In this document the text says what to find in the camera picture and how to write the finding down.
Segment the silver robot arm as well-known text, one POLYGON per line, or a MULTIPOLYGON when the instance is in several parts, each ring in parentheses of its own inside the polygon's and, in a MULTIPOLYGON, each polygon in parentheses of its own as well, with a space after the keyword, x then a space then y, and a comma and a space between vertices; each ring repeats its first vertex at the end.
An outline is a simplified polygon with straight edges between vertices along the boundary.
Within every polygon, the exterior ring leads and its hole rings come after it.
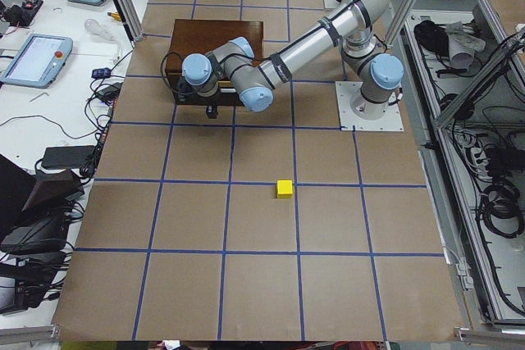
POLYGON ((278 85, 291 81, 296 71, 337 48, 342 60, 362 80, 351 100, 354 113, 366 120, 380 119, 404 76, 401 61, 377 48, 372 29, 390 0, 337 1, 339 6, 315 26, 259 65, 254 64, 253 49, 244 37, 231 39, 206 54, 186 56, 174 88, 176 98, 201 98, 209 116, 214 117, 221 96, 218 82, 229 80, 249 111, 264 111, 272 104, 278 85))

